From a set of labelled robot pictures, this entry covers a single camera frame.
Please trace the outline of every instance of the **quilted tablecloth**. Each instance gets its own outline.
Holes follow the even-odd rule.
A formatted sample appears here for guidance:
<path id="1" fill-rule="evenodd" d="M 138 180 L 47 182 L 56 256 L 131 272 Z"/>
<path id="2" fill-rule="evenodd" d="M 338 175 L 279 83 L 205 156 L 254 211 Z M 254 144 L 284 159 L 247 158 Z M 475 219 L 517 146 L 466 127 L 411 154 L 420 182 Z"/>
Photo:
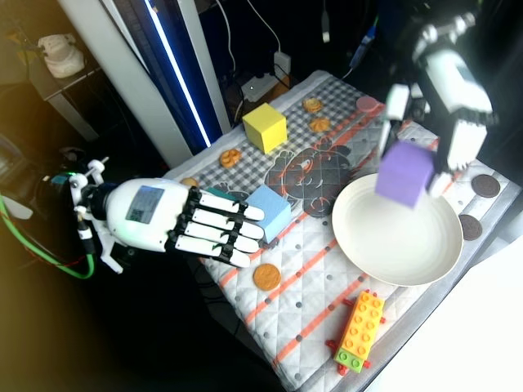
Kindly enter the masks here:
<path id="1" fill-rule="evenodd" d="M 445 194 L 457 213 L 472 215 L 483 225 L 481 237 L 465 244 L 456 268 L 438 283 L 419 287 L 396 287 L 370 278 L 337 245 L 330 216 L 344 186 L 378 169 L 374 149 L 383 105 L 370 113 L 360 112 L 355 103 L 363 95 L 328 73 L 313 73 L 273 102 L 287 118 L 288 141 L 270 154 L 259 151 L 238 127 L 165 176 L 175 180 L 191 176 L 203 189 L 218 188 L 241 199 L 266 184 L 291 203 L 293 222 L 273 243 L 252 255 L 250 267 L 204 262 L 287 390 L 362 390 L 462 276 L 519 193 L 519 187 L 509 180 L 474 162 Z M 302 100 L 309 97 L 323 104 L 317 114 L 302 108 Z M 331 131 L 312 132 L 308 124 L 316 117 L 329 118 Z M 400 138 L 429 149 L 437 147 L 437 138 L 416 123 L 402 129 Z M 225 169 L 218 157 L 231 148 L 239 149 L 242 159 Z M 471 180 L 478 174 L 498 180 L 501 191 L 497 197 L 474 193 Z M 270 292 L 253 283 L 253 271 L 262 263 L 276 265 L 282 274 L 281 284 Z M 325 341 L 338 339 L 346 325 L 351 309 L 342 300 L 353 299 L 367 288 L 386 300 L 387 321 L 378 329 L 369 356 L 373 366 L 343 377 L 337 373 Z"/>

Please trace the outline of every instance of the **pink round object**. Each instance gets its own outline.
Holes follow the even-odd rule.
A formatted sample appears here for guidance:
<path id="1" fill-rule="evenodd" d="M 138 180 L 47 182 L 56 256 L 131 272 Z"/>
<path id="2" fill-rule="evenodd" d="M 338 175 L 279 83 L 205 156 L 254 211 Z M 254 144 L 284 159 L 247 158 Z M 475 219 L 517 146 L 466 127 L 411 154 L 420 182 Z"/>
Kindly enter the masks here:
<path id="1" fill-rule="evenodd" d="M 362 96 L 356 101 L 356 107 L 362 112 L 372 112 L 379 103 L 372 96 Z"/>

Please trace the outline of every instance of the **yellow block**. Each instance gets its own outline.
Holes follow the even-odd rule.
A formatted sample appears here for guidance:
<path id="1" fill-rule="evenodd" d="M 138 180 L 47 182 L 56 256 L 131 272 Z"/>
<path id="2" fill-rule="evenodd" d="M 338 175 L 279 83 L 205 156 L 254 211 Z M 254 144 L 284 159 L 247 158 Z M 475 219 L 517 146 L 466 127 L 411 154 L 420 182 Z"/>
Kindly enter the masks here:
<path id="1" fill-rule="evenodd" d="M 343 349 L 364 361 L 367 359 L 382 318 L 383 304 L 383 300 L 367 292 L 360 293 L 340 342 Z"/>
<path id="2" fill-rule="evenodd" d="M 268 104 L 245 114 L 243 120 L 247 138 L 265 154 L 287 140 L 287 119 Z"/>

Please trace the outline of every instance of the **green lego brick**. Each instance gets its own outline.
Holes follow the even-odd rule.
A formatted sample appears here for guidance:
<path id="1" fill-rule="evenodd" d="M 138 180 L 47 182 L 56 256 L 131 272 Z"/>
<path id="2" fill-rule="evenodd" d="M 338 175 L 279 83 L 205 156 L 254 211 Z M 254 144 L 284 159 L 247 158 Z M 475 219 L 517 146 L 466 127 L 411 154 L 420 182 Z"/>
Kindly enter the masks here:
<path id="1" fill-rule="evenodd" d="M 218 190 L 216 188 L 207 188 L 206 191 L 209 192 L 210 194 L 213 194 L 220 198 L 227 198 L 229 200 L 236 201 L 236 198 L 234 196 L 231 196 L 230 194 L 226 194 L 225 192 L 221 192 L 220 190 Z"/>
<path id="2" fill-rule="evenodd" d="M 364 362 L 363 359 L 354 356 L 353 354 L 349 353 L 341 347 L 337 349 L 337 353 L 334 357 L 334 360 L 343 366 L 347 366 L 356 373 L 361 372 L 361 368 L 363 367 Z"/>

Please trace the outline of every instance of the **white paper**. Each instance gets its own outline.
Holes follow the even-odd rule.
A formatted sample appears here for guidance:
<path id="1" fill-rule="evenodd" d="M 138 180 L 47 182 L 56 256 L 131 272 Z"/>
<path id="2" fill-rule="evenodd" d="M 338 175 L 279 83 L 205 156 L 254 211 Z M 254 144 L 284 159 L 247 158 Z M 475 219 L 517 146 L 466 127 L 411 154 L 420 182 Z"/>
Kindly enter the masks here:
<path id="1" fill-rule="evenodd" d="M 523 237 L 473 267 L 366 392 L 523 390 Z"/>

